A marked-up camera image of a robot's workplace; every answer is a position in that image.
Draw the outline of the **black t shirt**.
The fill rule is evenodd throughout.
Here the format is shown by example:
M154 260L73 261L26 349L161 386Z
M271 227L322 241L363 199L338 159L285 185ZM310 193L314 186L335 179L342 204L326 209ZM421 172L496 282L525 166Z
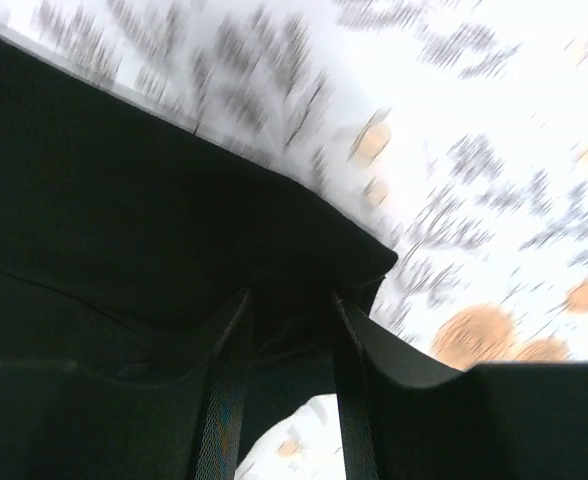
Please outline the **black t shirt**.
M395 261L300 184L0 39L0 359L172 354L250 289L246 454L334 391L331 294Z

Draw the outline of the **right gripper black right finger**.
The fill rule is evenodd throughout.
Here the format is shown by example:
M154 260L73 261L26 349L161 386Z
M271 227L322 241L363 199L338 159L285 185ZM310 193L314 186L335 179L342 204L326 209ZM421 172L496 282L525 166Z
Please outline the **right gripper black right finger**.
M333 300L350 479L588 479L588 363L452 369Z

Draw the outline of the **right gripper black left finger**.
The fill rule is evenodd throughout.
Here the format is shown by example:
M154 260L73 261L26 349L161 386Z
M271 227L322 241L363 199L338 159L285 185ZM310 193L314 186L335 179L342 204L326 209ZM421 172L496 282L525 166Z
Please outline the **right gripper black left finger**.
M0 479L230 479L252 343L237 293L179 347L114 375L0 360Z

